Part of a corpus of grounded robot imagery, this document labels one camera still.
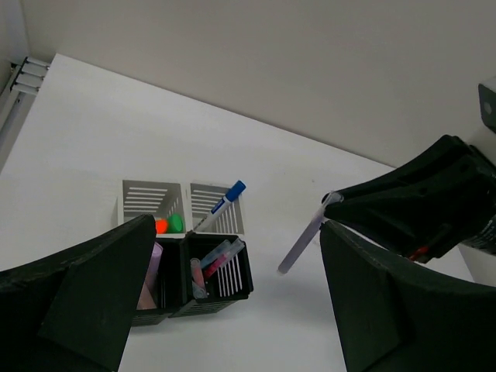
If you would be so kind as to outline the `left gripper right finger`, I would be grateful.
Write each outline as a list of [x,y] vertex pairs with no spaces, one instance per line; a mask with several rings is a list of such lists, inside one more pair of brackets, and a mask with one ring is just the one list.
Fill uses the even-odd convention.
[[326,222],[322,261],[348,371],[493,371],[495,289]]

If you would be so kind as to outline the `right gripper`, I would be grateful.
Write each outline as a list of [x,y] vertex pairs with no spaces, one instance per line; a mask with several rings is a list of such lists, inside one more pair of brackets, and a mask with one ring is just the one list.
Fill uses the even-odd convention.
[[385,240],[418,240],[404,254],[427,263],[470,240],[495,215],[495,166],[458,136],[443,135],[406,164],[344,188],[325,217]]

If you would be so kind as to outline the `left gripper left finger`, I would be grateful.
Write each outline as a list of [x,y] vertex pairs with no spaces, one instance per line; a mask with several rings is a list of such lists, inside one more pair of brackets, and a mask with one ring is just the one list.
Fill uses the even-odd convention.
[[156,237],[141,215],[1,273],[2,370],[118,370]]

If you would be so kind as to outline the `purple pink highlighter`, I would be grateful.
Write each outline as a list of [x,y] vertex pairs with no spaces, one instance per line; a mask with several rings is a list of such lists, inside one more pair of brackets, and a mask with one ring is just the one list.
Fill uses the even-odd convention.
[[139,296],[138,310],[155,309],[158,305],[158,270],[163,253],[163,247],[154,243],[145,281]]

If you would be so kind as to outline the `dark purple pen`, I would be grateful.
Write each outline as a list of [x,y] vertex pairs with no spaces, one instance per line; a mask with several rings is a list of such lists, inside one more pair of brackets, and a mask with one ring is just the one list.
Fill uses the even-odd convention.
[[340,203],[342,201],[343,196],[337,191],[332,191],[325,196],[324,201],[312,216],[310,223],[305,227],[302,234],[298,237],[288,254],[278,266],[277,272],[280,275],[285,275],[295,265],[295,262],[314,239],[320,230],[321,224],[323,224],[326,220],[326,217],[324,216],[326,208],[332,204]]

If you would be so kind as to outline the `orange cap black highlighter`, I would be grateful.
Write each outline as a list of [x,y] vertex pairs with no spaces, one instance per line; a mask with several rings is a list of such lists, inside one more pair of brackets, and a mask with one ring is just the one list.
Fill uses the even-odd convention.
[[168,230],[168,221],[166,219],[157,219],[155,227],[157,235],[165,234]]

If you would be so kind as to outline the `pink orange pen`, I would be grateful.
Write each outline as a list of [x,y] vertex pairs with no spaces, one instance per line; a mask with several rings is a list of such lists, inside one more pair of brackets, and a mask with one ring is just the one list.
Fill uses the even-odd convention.
[[190,260],[190,265],[194,298],[207,298],[208,293],[206,291],[205,279],[203,277],[200,260],[198,258],[192,258]]

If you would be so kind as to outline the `green cap highlighter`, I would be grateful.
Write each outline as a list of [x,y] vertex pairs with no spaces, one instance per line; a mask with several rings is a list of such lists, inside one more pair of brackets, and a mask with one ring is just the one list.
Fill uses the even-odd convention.
[[184,220],[180,214],[174,213],[167,218],[167,233],[183,233]]

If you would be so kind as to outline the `light blue pen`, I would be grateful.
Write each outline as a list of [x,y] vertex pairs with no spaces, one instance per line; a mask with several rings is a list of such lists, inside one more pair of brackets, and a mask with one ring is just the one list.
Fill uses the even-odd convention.
[[204,258],[201,259],[201,269],[204,270],[210,264],[215,262],[218,258],[221,257],[225,252],[229,251],[231,247],[231,242],[227,239],[220,243],[215,249],[209,252]]

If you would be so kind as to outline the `red pen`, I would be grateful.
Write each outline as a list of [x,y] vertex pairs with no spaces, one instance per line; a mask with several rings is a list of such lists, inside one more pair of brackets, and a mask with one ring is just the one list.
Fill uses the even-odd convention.
[[233,259],[243,248],[245,243],[237,238],[231,243],[229,251],[225,252],[215,262],[206,267],[203,271],[204,279],[209,279],[219,268],[224,267],[229,261]]

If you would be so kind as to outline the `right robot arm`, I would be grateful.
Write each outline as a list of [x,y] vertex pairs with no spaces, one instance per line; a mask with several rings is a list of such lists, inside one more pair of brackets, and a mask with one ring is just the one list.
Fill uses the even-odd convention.
[[495,254],[495,165],[445,134],[406,164],[338,190],[324,216],[427,264],[462,243]]

